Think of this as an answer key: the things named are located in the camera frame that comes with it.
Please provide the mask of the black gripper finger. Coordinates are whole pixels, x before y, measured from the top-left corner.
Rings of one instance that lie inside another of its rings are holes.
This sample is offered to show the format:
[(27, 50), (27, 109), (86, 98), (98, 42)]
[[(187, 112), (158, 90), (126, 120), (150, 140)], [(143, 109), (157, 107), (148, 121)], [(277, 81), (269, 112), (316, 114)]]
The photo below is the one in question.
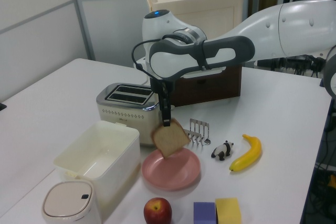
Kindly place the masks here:
[(162, 123), (164, 127), (170, 126), (171, 124), (171, 104), (169, 96), (165, 94), (158, 94), (159, 106), (161, 110)]

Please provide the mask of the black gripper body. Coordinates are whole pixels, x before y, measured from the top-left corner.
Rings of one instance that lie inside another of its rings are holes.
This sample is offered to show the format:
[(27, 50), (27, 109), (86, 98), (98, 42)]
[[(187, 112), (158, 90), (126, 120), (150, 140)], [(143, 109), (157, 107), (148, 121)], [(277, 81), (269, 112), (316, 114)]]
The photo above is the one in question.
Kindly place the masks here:
[(175, 83), (150, 77), (151, 90), (160, 97), (169, 97), (175, 89)]

